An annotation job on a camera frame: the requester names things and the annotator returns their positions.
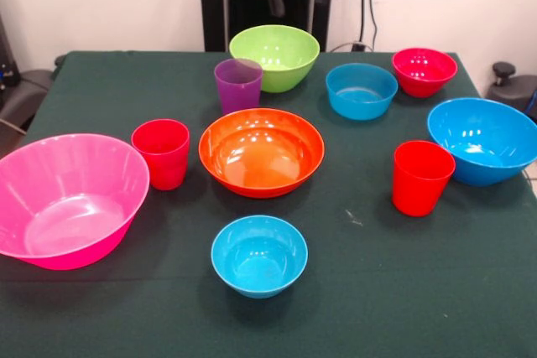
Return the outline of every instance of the table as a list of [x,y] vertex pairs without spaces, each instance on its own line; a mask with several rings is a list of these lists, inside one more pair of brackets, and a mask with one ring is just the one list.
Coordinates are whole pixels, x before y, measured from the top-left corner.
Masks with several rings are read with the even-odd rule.
[[[522,175],[487,188],[451,181],[421,219],[390,202],[395,147],[427,138],[439,101],[476,95],[456,56],[444,90],[399,93],[372,122],[332,111],[324,79],[351,61],[391,70],[390,54],[321,54],[297,88],[263,94],[263,106],[300,114],[326,141],[312,179],[274,200],[229,192],[197,157],[220,116],[212,70],[226,57],[68,55],[27,142],[65,132],[128,141],[141,122],[173,117],[190,127],[190,168],[178,190],[151,189],[123,243],[90,267],[50,272],[0,258],[3,356],[537,356],[537,201]],[[290,221],[310,248],[303,276],[268,300],[233,292],[211,267],[214,236],[250,214]]]

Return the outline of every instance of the red bowl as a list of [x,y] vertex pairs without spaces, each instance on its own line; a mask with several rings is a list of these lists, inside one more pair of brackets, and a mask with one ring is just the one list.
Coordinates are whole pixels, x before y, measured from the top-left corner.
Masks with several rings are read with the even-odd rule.
[[303,184],[325,155],[322,137],[290,112],[253,108],[225,115],[201,135],[200,160],[231,191],[266,199]]
[[448,54],[425,48],[400,50],[392,58],[392,65],[403,91],[418,98],[438,92],[458,70]]

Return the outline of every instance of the green bowl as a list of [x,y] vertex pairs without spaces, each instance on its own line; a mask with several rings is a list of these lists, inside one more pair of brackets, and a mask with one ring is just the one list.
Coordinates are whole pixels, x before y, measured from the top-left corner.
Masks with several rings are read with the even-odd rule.
[[265,92],[284,92],[299,84],[319,56],[319,43],[310,34],[287,25],[259,25],[232,39],[233,58],[250,59],[263,67]]

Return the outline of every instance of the purple cup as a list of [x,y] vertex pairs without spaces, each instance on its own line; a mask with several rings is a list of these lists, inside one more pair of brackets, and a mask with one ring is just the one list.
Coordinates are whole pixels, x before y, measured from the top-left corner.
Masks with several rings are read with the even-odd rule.
[[263,69],[254,61],[224,60],[215,67],[215,78],[224,115],[259,106]]

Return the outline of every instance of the pink bowl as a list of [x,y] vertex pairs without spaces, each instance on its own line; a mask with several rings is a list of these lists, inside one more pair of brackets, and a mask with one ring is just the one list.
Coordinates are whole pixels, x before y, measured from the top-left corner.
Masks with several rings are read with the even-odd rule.
[[116,138],[31,143],[0,160],[0,253],[52,270],[92,264],[123,239],[148,188],[142,156]]
[[400,50],[392,58],[392,65],[403,91],[418,98],[438,92],[458,70],[448,54],[425,48]]

